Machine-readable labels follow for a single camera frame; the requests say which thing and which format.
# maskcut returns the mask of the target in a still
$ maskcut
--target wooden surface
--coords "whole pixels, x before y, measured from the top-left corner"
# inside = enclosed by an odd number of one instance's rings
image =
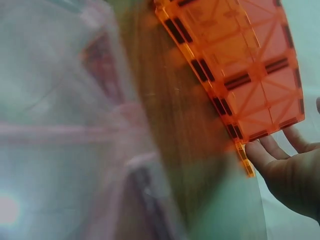
[[[246,179],[218,114],[148,0],[108,0],[192,239],[266,239],[257,179]]]

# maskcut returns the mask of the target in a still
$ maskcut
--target blurry background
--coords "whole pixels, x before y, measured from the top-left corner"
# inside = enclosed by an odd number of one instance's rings
[[[52,11],[46,1],[8,2],[0,14],[1,120],[23,125],[96,125],[101,116],[95,109],[103,109],[103,103],[99,96],[92,97],[88,82],[75,91],[81,95],[70,90],[63,79],[77,74],[66,68],[70,59],[61,59],[76,56],[94,32],[79,22],[74,9],[66,14]],[[21,7],[13,8],[18,2]],[[190,239],[319,236],[319,226],[276,201],[261,177],[246,178],[218,114],[156,19],[150,1],[108,2],[114,7],[134,86]],[[320,3],[284,0],[284,6],[300,62],[306,117],[314,123],[299,127],[314,131]],[[95,107],[88,107],[88,101]],[[81,239],[105,158],[108,148],[100,144],[1,146],[0,191],[20,206],[18,221],[0,228],[3,239]],[[140,240],[138,225],[144,223],[139,211],[133,210],[135,202],[130,204],[118,223],[123,231],[118,239]]]

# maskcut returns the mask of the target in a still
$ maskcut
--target translucent plastic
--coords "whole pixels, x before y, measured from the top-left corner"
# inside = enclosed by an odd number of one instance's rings
[[[185,239],[112,9],[1,4],[0,193],[21,208],[1,239]]]
[[[298,61],[279,0],[162,1],[156,14],[236,143],[304,120]]]

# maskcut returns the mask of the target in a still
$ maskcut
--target hand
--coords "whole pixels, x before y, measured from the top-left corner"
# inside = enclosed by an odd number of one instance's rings
[[[316,105],[320,113],[320,98]],[[246,154],[280,202],[320,222],[320,143],[307,142],[294,127],[283,132],[297,155],[285,153],[272,136],[248,143]]]

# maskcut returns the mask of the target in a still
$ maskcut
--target triangular tile section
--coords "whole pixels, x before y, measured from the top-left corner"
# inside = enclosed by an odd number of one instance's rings
[[[215,53],[218,63],[221,65],[236,62],[243,64],[252,63],[252,60],[248,58],[248,44],[241,33],[214,44],[210,48],[210,52]]]
[[[271,0],[240,0],[239,3],[245,10],[251,24],[256,24],[275,16],[275,8],[270,6]]]
[[[234,89],[229,94],[229,97],[235,99],[234,102],[236,102],[237,114],[240,114],[241,116],[244,116],[246,112],[263,107],[266,104],[262,85],[261,83],[256,82],[251,82]]]
[[[268,48],[270,47],[270,41],[273,38],[273,35],[275,34],[275,21],[269,21],[263,25],[254,27],[253,30],[255,32],[256,39],[258,40],[260,45],[260,50],[257,54],[263,56],[265,52],[268,51]]]
[[[197,7],[188,10],[186,16],[193,18],[190,27],[201,36],[201,40],[211,43],[237,31],[239,27],[233,14],[234,11],[228,3],[219,0],[217,4],[198,4]]]
[[[270,114],[272,117],[272,122],[274,124],[277,124],[277,123],[279,124],[285,121],[285,119],[287,119],[290,116],[292,116],[292,118],[293,116],[297,116],[299,114],[299,105],[298,105],[298,101],[295,101],[295,102],[293,102],[292,98],[288,98],[284,101],[279,102],[276,105],[271,106]]]
[[[288,89],[275,86],[274,84],[266,82],[266,81],[262,81],[261,84],[262,84],[263,90],[265,92],[266,100],[269,103],[272,103],[276,100],[279,100],[279,99],[281,99],[285,96],[288,96],[292,93]]]
[[[239,120],[239,125],[246,137],[249,137],[266,131],[272,125],[272,121],[268,109],[264,109],[242,118]]]
[[[288,91],[295,91],[297,89],[295,74],[290,67],[286,67],[271,73],[270,75],[266,76],[263,81],[279,86],[280,88],[287,89]]]
[[[272,37],[267,43],[267,48],[261,56],[261,60],[267,61],[279,55],[282,55],[285,53],[287,48],[288,45],[286,42],[283,27],[281,26],[281,23],[277,21],[276,26],[273,30]]]

